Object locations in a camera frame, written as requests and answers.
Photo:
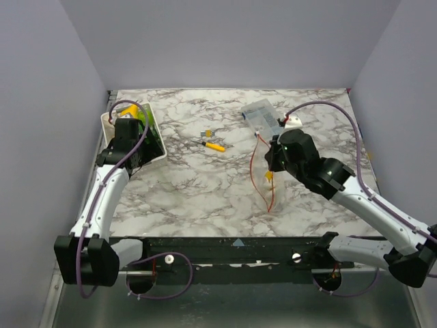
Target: red wire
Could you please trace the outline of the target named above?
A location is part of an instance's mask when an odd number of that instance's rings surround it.
[[[266,207],[267,207],[267,213],[269,213],[273,207],[273,203],[274,203],[274,183],[273,183],[273,175],[272,175],[272,200],[270,202],[270,205],[268,205],[267,199],[262,195],[262,193],[259,191],[259,189],[257,188],[257,186],[255,185],[255,181],[253,179],[253,174],[252,174],[252,166],[253,166],[253,159],[255,157],[255,153],[258,147],[258,142],[259,140],[261,140],[262,142],[264,142],[264,144],[268,147],[270,147],[270,145],[261,137],[261,135],[259,135],[259,133],[257,134],[257,144],[255,146],[255,149],[253,150],[252,153],[252,157],[251,157],[251,162],[249,165],[249,171],[251,174],[251,180],[252,180],[252,185],[255,188],[255,190],[258,192],[258,194],[261,196],[261,198],[264,200],[264,202],[266,203]]]
[[[267,213],[269,213],[272,210],[274,203],[274,184],[273,184],[273,173],[272,173],[272,201],[270,202],[270,207],[267,209]]]
[[[250,164],[249,164],[249,172],[250,172],[250,174],[251,174],[252,185],[253,185],[253,187],[255,188],[255,190],[259,193],[259,195],[261,196],[261,198],[264,200],[264,202],[266,203],[267,212],[268,212],[268,211],[269,211],[269,208],[268,208],[268,202],[267,202],[266,198],[262,195],[262,193],[258,190],[258,188],[257,188],[257,186],[256,186],[256,184],[255,184],[255,181],[254,181],[254,179],[253,179],[253,174],[252,174],[253,158],[255,157],[255,152],[257,151],[259,138],[260,138],[260,136],[258,135],[258,137],[257,137],[257,144],[255,145],[255,149],[253,150],[252,157],[251,157],[251,162],[250,162]]]
[[[153,260],[152,277],[156,276],[156,259]]]

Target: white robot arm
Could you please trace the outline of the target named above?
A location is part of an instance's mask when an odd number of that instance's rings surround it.
[[[376,195],[341,161],[321,158],[311,136],[296,126],[297,121],[290,121],[293,125],[288,124],[270,142],[265,155],[269,170],[287,171],[312,192],[351,210],[386,238],[375,241],[330,233],[327,252],[337,262],[386,269],[409,286],[422,286],[436,260],[436,226],[417,221]]]

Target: white wall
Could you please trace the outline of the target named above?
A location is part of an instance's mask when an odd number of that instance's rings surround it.
[[[0,327],[36,327],[107,93],[58,0],[0,10]]]
[[[109,89],[350,87],[399,0],[61,0]]]
[[[436,17],[436,0],[403,0],[350,94],[381,193],[430,225],[437,223]],[[437,279],[425,288],[435,308]]]

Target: marble surface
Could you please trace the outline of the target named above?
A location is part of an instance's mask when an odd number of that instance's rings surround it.
[[[306,190],[285,174],[282,206],[267,213],[251,184],[256,138],[242,106],[267,98],[279,113],[310,100],[329,100],[353,115],[345,90],[124,90],[117,99],[149,102],[168,150],[167,165],[142,168],[122,193],[112,236],[320,236],[327,231],[372,235],[363,220]],[[316,105],[297,115],[321,156],[356,167],[353,130],[343,114]],[[216,130],[225,153],[194,144],[200,130]],[[376,190],[367,157],[364,181]]]

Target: cable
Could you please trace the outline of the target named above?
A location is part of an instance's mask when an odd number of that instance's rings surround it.
[[[259,134],[257,134],[257,143],[255,145],[255,149],[253,150],[251,161],[249,162],[249,174],[251,175],[252,185],[255,188],[255,190],[258,192],[258,194],[261,196],[261,198],[264,200],[264,202],[266,203],[266,208],[267,208],[267,212],[268,212],[269,210],[268,210],[267,199],[262,195],[261,191],[259,191],[259,189],[257,188],[257,186],[255,184],[255,180],[253,179],[253,173],[252,173],[253,159],[255,158],[255,153],[256,153],[257,148],[258,148],[258,143],[259,143]]]
[[[190,277],[189,277],[188,282],[186,283],[185,287],[180,292],[177,292],[176,294],[169,295],[169,296],[147,296],[147,295],[135,294],[133,291],[131,291],[130,286],[129,286],[129,281],[126,280],[126,287],[129,289],[128,296],[129,295],[134,295],[134,296],[138,297],[138,300],[139,299],[156,299],[156,300],[174,299],[174,298],[184,294],[190,288],[191,282],[193,281],[193,265],[191,264],[190,259],[188,259],[182,253],[178,253],[178,252],[175,252],[175,251],[168,251],[166,253],[160,253],[160,254],[156,254],[156,255],[150,256],[149,258],[145,258],[143,260],[131,262],[130,264],[142,264],[142,263],[146,263],[146,262],[149,262],[151,260],[154,260],[156,258],[160,258],[161,256],[167,256],[167,255],[177,255],[177,256],[180,256],[188,264],[188,267],[190,269]]]
[[[257,136],[259,137],[259,139],[264,142],[264,144],[270,148],[270,145],[266,142],[266,140],[263,139],[263,137],[261,137],[261,135],[259,133],[257,133]],[[272,200],[270,201],[270,206],[267,206],[267,213],[269,213],[272,210],[273,204],[274,204],[274,182],[273,182],[273,172],[272,172]]]
[[[140,110],[143,112],[144,117],[145,117],[145,127],[144,127],[143,134],[139,138],[139,141],[134,146],[134,148],[132,148],[132,150],[125,157],[120,159],[119,162],[117,164],[115,164],[113,166],[113,168],[108,172],[108,174],[103,178],[102,182],[99,184],[99,187],[98,187],[97,192],[94,196],[94,199],[91,202],[91,206],[89,207],[87,218],[85,219],[82,233],[81,233],[81,236],[79,237],[79,242],[77,245],[77,252],[76,252],[76,282],[77,282],[77,286],[79,287],[79,292],[80,292],[82,298],[84,298],[84,299],[88,299],[89,297],[91,297],[91,295],[93,295],[93,293],[97,289],[97,286],[94,286],[91,289],[91,292],[89,292],[89,294],[85,293],[85,291],[83,290],[82,277],[81,277],[81,251],[82,251],[83,241],[85,240],[85,234],[86,234],[88,227],[89,227],[89,222],[91,221],[94,210],[96,209],[96,205],[97,205],[98,199],[100,197],[100,194],[102,193],[103,189],[106,187],[109,178],[114,174],[116,169],[118,169],[127,159],[129,159],[129,157],[131,157],[138,150],[139,146],[142,144],[142,142],[145,139],[145,135],[147,134],[147,130],[149,129],[149,118],[147,116],[147,112],[145,111],[143,106],[141,106],[139,103],[137,103],[136,101],[133,101],[133,100],[119,100],[119,101],[115,102],[111,106],[111,108],[109,109],[109,117],[111,117],[112,110],[114,110],[115,106],[117,106],[119,104],[123,104],[123,103],[129,103],[132,105],[136,105],[138,108],[140,108]]]
[[[270,201],[270,206],[267,210],[267,213],[269,213],[272,210],[274,204],[274,183],[273,183],[273,173],[272,173],[272,200]]]
[[[338,109],[340,112],[342,112],[344,114],[344,116],[349,120],[350,124],[352,125],[352,128],[354,129],[354,134],[355,134],[355,143],[356,143],[356,177],[358,178],[358,183],[360,184],[361,188],[363,189],[363,191],[366,193],[366,195],[368,197],[370,197],[380,208],[382,208],[383,210],[385,210],[388,214],[390,214],[391,216],[393,216],[396,220],[398,220],[399,222],[401,222],[402,224],[404,224],[405,226],[409,227],[413,232],[416,232],[418,234],[420,234],[421,236],[425,237],[427,240],[437,244],[437,239],[434,238],[433,236],[430,236],[429,234],[427,234],[426,232],[418,229],[418,227],[414,226],[413,224],[411,224],[410,222],[408,222],[407,220],[405,220],[403,217],[401,217],[400,215],[398,215],[394,210],[392,210],[391,208],[389,208],[387,205],[385,205],[383,202],[381,202],[377,197],[375,197],[374,194],[372,194],[369,189],[367,188],[367,186],[365,185],[364,181],[363,181],[363,177],[362,177],[362,173],[361,173],[361,143],[360,143],[360,135],[359,135],[359,131],[358,131],[358,127],[356,126],[354,120],[352,119],[352,117],[348,114],[348,112],[346,112],[343,108],[341,108],[339,105],[336,105],[333,102],[329,102],[329,101],[324,101],[324,100],[315,100],[315,101],[309,101],[309,102],[304,102],[301,105],[298,105],[296,107],[294,107],[293,109],[290,109],[286,114],[285,114],[285,119],[288,120],[290,114],[294,113],[295,111],[297,111],[298,109],[301,109],[303,107],[309,106],[309,105],[328,105],[331,107],[334,107],[336,109]]]
[[[350,295],[336,294],[335,292],[330,292],[329,290],[323,289],[323,288],[320,287],[320,285],[316,282],[316,280],[315,280],[314,277],[313,277],[313,284],[318,288],[318,290],[319,290],[320,292],[323,292],[323,293],[325,293],[325,294],[327,294],[327,295],[335,296],[335,297],[348,298],[348,297],[357,297],[357,296],[361,296],[361,295],[365,294],[366,292],[370,291],[370,290],[371,290],[371,289],[376,285],[376,282],[378,282],[379,277],[380,277],[380,270],[379,270],[379,268],[376,268],[376,270],[375,270],[375,277],[374,277],[373,281],[371,282],[371,284],[368,285],[368,287],[367,287],[366,289],[363,289],[363,290],[360,291],[360,292],[357,292],[357,293],[355,293],[355,294],[350,294]]]

